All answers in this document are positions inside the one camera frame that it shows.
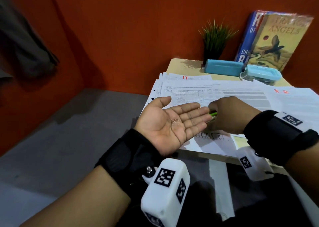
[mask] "book cover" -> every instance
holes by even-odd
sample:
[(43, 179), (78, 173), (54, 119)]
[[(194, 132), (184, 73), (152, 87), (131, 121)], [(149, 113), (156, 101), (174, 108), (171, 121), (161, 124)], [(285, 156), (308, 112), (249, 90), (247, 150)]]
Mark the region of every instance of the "book cover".
[(266, 14), (254, 39), (248, 64), (282, 71), (313, 17), (297, 14)]
[(237, 55), (234, 60), (235, 62), (242, 62), (244, 64), (247, 63), (250, 55), (249, 51), (251, 49), (251, 45), (253, 44), (263, 15), (265, 15), (266, 12), (267, 11), (254, 11), (250, 14), (241, 44), (239, 45)]

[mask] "palm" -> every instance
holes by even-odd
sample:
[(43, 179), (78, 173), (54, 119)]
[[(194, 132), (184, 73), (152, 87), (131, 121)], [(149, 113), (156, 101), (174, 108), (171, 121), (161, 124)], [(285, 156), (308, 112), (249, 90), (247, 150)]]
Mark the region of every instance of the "palm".
[(209, 109), (199, 108), (199, 103), (162, 109), (170, 101), (170, 97), (154, 99), (143, 110), (135, 126), (162, 155), (176, 151), (185, 141), (205, 129), (206, 122), (211, 119)]

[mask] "flying bird illustration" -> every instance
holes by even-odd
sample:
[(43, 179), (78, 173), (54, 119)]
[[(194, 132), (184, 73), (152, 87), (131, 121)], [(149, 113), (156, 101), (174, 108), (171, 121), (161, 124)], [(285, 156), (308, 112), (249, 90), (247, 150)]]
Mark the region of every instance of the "flying bird illustration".
[(254, 51), (253, 54), (259, 56), (257, 60), (262, 60), (262, 57), (267, 54), (272, 54), (274, 57), (274, 61), (278, 62), (280, 59), (280, 49), (284, 48), (285, 46), (279, 46), (279, 38), (278, 35), (274, 35), (271, 40), (271, 46), (260, 47), (258, 50)]

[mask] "black plant pot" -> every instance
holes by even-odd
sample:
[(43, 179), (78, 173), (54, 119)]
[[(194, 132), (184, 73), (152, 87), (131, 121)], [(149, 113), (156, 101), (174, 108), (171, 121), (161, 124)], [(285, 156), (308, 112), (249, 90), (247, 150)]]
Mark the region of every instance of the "black plant pot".
[(206, 62), (208, 59), (219, 59), (219, 57), (221, 56), (221, 54), (223, 53), (223, 50), (219, 50), (219, 51), (208, 51), (204, 49), (204, 61), (203, 61), (203, 65), (206, 65)]

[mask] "blue book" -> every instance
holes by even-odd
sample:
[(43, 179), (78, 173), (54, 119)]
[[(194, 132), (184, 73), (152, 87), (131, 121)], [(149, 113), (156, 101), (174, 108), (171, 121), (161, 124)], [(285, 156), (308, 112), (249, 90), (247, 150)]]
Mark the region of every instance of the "blue book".
[(253, 13), (250, 14), (246, 29), (244, 32), (244, 36), (241, 40), (241, 44), (239, 45), (237, 55), (234, 60), (235, 62), (241, 62), (241, 63), (244, 63), (245, 65), (247, 64), (249, 60), (251, 46), (256, 37), (258, 27), (261, 24), (263, 16), (267, 12), (268, 11), (254, 11)]

